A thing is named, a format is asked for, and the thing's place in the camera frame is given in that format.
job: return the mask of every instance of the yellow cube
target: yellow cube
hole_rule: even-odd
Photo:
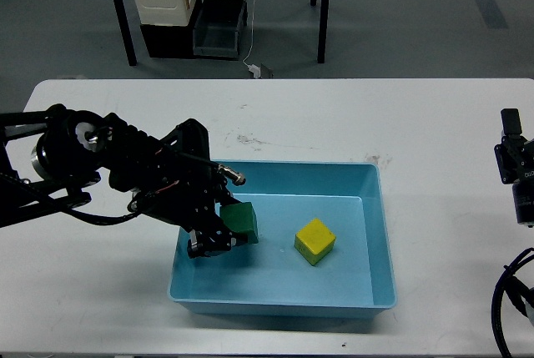
[[[334,248],[335,234],[315,218],[295,235],[295,248],[312,265],[322,260]]]

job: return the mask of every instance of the blue plastic tray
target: blue plastic tray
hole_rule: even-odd
[[[378,169],[373,164],[228,162],[247,182],[259,243],[191,260],[180,230],[169,297],[204,314],[372,318],[396,303]],[[294,248],[313,218],[337,236],[311,266]]]

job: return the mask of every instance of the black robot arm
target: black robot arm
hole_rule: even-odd
[[[43,134],[32,163],[43,181],[21,180],[6,151],[8,141]],[[217,255],[247,242],[216,214],[215,205],[238,204],[227,190],[244,176],[209,158],[207,129],[194,119],[156,139],[128,125],[116,114],[100,117],[54,105],[43,112],[0,114],[0,227],[58,211],[93,224],[116,224],[146,214],[183,227],[191,235],[190,257]],[[91,198],[82,189],[100,180],[97,170],[109,169],[109,186],[132,191],[131,212],[119,218],[82,214],[72,208]],[[66,189],[68,195],[52,199]]]
[[[501,143],[495,146],[495,156],[501,181],[513,184],[517,223],[534,226],[534,140],[521,135],[517,109],[503,109]]]

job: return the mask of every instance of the white cable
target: white cable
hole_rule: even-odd
[[[250,66],[246,63],[246,60],[249,58],[250,54],[252,53],[252,47],[254,46],[254,12],[256,10],[256,0],[252,2],[252,19],[250,20],[250,49],[247,56],[243,59],[243,63],[247,68],[250,68]]]

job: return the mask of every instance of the cable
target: cable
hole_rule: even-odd
[[[49,197],[45,193],[42,193],[41,191],[35,189],[30,184],[25,184],[23,181],[14,179],[13,177],[10,177],[4,173],[0,173],[0,180],[2,180],[4,183],[8,183],[12,185],[13,187],[16,187],[22,190],[24,193],[29,194],[32,197],[34,197],[38,202],[42,204],[46,204],[54,208],[58,212],[69,214],[76,219],[80,219],[86,223],[95,224],[97,226],[110,226],[113,224],[120,224],[128,220],[131,220],[133,218],[136,218],[137,216],[141,214],[140,211],[134,212],[132,214],[126,214],[124,216],[118,216],[118,217],[98,216],[96,214],[85,214],[84,212],[79,212],[77,210],[74,210],[68,207],[65,204],[59,203],[54,198]]]
[[[252,2],[252,19],[250,20],[250,49],[247,56],[243,59],[243,64],[250,68],[250,65],[247,64],[247,59],[249,58],[250,54],[252,53],[252,47],[254,46],[254,12],[256,11],[256,0]]]
[[[505,358],[512,358],[506,341],[504,339],[504,333],[502,331],[501,323],[501,308],[502,308],[502,297],[506,292],[506,283],[512,278],[512,276],[523,266],[534,260],[534,255],[528,256],[530,253],[534,252],[534,248],[529,248],[521,252],[509,266],[505,266],[505,271],[502,274],[499,281],[495,286],[495,291],[493,293],[493,298],[491,300],[491,328],[493,329],[493,335],[495,336],[495,341],[501,355]]]

